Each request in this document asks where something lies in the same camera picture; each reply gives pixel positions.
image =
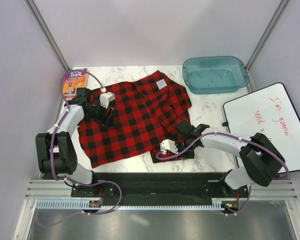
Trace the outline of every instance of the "white wall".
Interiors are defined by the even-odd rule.
[[[247,63],[280,0],[35,0],[70,66]]]
[[[282,82],[300,116],[300,0],[289,2],[250,70],[253,89]],[[291,176],[300,200],[300,172]]]
[[[0,240],[12,239],[30,178],[37,133],[57,114],[63,73],[23,0],[0,0]]]

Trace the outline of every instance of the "plaid fabric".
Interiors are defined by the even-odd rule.
[[[163,83],[159,89],[157,82]],[[78,128],[82,149],[93,168],[151,151],[155,154],[165,139],[182,141],[176,127],[182,120],[190,122],[191,101],[186,89],[162,72],[135,82],[120,82],[106,87],[115,95],[114,122],[116,128],[103,128],[92,119],[83,119]],[[98,102],[101,91],[92,91]]]

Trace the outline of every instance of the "transparent plastic container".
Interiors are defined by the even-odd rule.
[[[244,63],[234,56],[190,58],[182,66],[182,76],[194,94],[232,93],[250,81]]]

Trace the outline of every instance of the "shirt label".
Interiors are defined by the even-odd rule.
[[[164,87],[168,86],[166,84],[166,81],[164,79],[161,79],[160,81],[156,82],[156,85],[158,86],[159,90],[163,89]]]

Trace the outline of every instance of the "book cover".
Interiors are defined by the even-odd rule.
[[[88,74],[82,71],[72,71],[65,76],[63,95],[67,100],[74,98],[78,88],[85,88],[88,83]]]

